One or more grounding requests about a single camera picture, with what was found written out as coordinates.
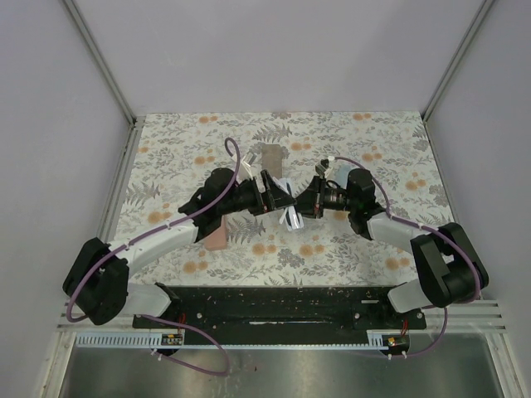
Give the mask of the pink glasses case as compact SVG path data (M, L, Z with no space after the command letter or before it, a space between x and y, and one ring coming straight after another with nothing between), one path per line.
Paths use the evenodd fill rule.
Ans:
M204 248L207 251L224 250L227 248L227 221L225 216L221 218L220 226L205 238Z

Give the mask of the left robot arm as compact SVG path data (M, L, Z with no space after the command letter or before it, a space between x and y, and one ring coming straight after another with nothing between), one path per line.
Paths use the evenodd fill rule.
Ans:
M178 208L175 221L164 221L139 236L105 243L86 241L62 285L69 296L66 318L77 322L73 308L94 325L103 325L121 314L149 315L161 327L178 322L180 308L168 289L140 285L130 276L177 248L196 243L217 230L225 215L249 211L259 216L293 206L296 200L267 171L263 184L254 178L236 181L229 168L217 168L191 199Z

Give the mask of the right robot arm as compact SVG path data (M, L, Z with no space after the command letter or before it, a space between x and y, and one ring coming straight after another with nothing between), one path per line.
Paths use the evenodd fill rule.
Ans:
M388 301L377 309L379 322L396 328L413 309L477 299L490 279L463 227L450 222L435 228L394 216L377 201L377 187L372 174L360 168L349 172L345 187L316 176L297 196L295 209L307 218L320 218L325 210L346 211L356 235L413 256L417 279L389 290Z

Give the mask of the white frame sunglasses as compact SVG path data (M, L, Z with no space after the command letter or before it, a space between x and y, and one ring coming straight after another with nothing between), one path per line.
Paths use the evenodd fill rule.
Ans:
M274 177L273 180L285 193L288 193L290 196L293 195L294 191L289 178ZM283 210L279 219L279 224L284 225L287 231L296 231L304 227L303 217L299 212L297 212L294 205L288 206Z

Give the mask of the beige glasses case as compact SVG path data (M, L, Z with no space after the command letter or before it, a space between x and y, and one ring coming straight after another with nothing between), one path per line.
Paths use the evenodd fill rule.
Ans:
M261 166L272 177L283 177L283 149L279 144L264 144L262 146Z

